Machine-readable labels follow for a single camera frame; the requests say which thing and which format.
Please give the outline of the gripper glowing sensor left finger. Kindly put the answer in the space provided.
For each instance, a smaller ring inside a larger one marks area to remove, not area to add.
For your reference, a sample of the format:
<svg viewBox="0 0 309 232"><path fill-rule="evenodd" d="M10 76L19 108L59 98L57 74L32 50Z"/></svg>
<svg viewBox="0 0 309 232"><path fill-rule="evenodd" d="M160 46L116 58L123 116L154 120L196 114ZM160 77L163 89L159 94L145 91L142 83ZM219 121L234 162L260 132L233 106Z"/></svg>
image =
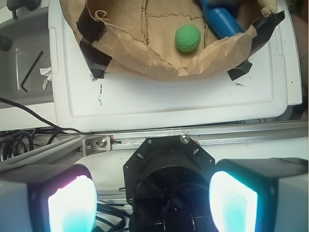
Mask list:
<svg viewBox="0 0 309 232"><path fill-rule="evenodd" d="M2 165L2 232L90 232L97 189L81 164Z"/></svg>

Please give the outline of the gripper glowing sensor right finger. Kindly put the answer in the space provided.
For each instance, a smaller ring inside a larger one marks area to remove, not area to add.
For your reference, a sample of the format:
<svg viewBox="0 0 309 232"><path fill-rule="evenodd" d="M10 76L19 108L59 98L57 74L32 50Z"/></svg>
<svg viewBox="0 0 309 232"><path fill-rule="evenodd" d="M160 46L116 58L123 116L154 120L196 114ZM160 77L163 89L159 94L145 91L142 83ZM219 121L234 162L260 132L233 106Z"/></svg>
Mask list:
<svg viewBox="0 0 309 232"><path fill-rule="evenodd" d="M212 220L220 232L307 232L309 161L222 159L210 180Z"/></svg>

